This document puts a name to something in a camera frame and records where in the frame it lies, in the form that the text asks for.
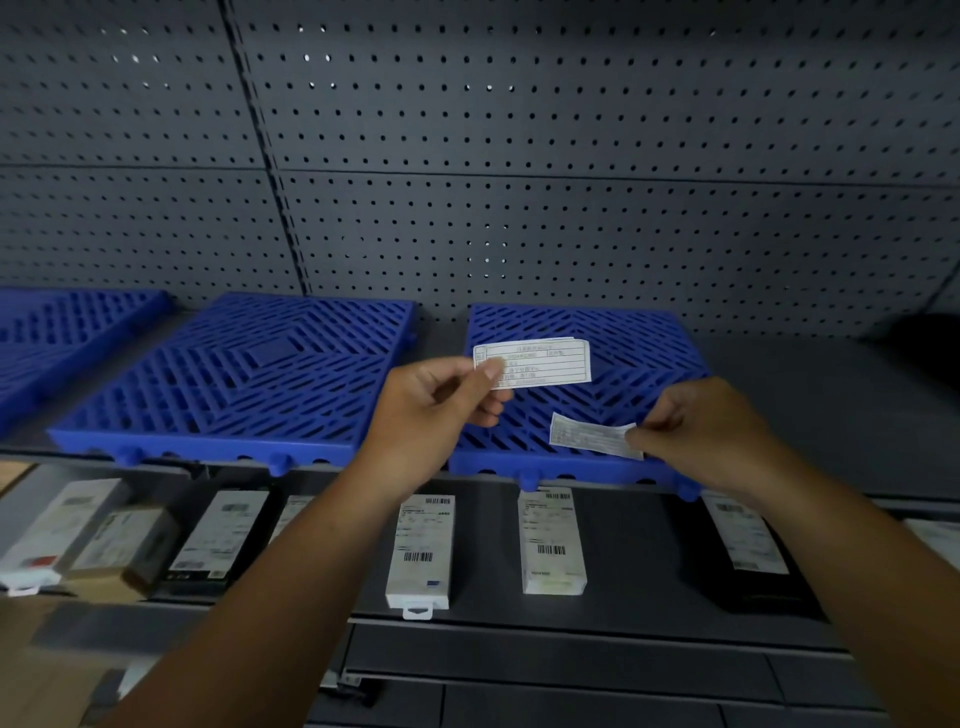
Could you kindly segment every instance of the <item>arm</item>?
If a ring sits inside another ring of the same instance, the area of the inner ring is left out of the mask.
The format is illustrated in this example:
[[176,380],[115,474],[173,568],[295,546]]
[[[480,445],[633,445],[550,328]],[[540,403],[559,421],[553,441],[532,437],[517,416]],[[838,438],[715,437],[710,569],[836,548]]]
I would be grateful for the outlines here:
[[960,571],[777,440],[722,379],[667,388],[626,438],[777,529],[898,725],[960,725]]
[[384,523],[445,462],[466,422],[492,426],[499,359],[394,369],[363,447],[260,555],[190,639],[102,728],[300,728]]

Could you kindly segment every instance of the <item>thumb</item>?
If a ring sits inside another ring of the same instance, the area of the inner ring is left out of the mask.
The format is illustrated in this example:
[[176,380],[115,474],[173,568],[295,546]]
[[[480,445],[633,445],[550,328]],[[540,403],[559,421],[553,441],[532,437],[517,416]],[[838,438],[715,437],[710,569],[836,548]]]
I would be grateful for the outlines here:
[[461,425],[465,423],[503,375],[503,367],[503,359],[487,359],[464,378],[441,409],[459,420]]
[[673,452],[673,437],[670,432],[663,430],[647,429],[643,426],[634,427],[624,433],[623,439],[631,448],[651,454],[660,460],[668,461]]

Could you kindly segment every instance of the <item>pegboard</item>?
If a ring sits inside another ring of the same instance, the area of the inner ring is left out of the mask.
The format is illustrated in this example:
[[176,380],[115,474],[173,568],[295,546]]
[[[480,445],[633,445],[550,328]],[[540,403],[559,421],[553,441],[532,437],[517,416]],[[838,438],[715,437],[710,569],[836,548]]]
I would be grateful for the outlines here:
[[0,282],[299,294],[265,172],[0,168]]
[[286,172],[310,290],[668,308],[694,332],[857,335],[960,260],[950,190]]
[[261,168],[216,0],[16,0],[0,163]]
[[944,0],[233,0],[280,169],[960,182]]

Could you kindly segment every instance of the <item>white box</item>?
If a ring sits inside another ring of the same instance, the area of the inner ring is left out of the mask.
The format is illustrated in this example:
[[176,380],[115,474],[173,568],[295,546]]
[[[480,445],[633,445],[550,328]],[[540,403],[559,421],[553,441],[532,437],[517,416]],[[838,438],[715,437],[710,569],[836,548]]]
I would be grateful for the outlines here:
[[430,619],[450,608],[454,496],[410,496],[396,520],[387,604],[404,619]]
[[523,593],[581,595],[587,586],[587,567],[570,489],[521,491],[516,509]]
[[292,521],[300,511],[306,508],[313,498],[313,496],[290,496],[287,498],[287,502],[283,504],[283,510],[280,511],[280,517],[276,520],[274,533],[270,536],[271,542],[280,535],[280,531],[286,528],[287,524]]
[[143,598],[177,545],[180,528],[159,505],[113,511],[66,575],[81,599],[116,604]]
[[118,477],[67,483],[0,560],[0,582],[11,596],[56,586],[103,519],[130,497]]

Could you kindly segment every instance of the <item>blue plastic grid mat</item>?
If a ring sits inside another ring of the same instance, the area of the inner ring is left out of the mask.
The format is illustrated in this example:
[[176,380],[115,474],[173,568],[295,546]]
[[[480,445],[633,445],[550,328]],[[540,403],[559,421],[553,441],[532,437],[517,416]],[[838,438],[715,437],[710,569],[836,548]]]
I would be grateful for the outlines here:
[[252,458],[274,475],[343,466],[413,325],[408,301],[228,293],[49,433],[125,466],[163,455]]
[[0,288],[0,434],[172,310],[162,291]]
[[450,456],[452,473],[515,477],[532,490],[544,479],[570,477],[626,484],[652,479],[696,497],[698,487],[662,461],[643,461],[550,445],[554,412],[600,425],[643,420],[670,384],[708,375],[680,322],[664,311],[475,304],[467,354],[477,344],[573,336],[590,343],[593,381],[517,389],[496,427],[468,425]]

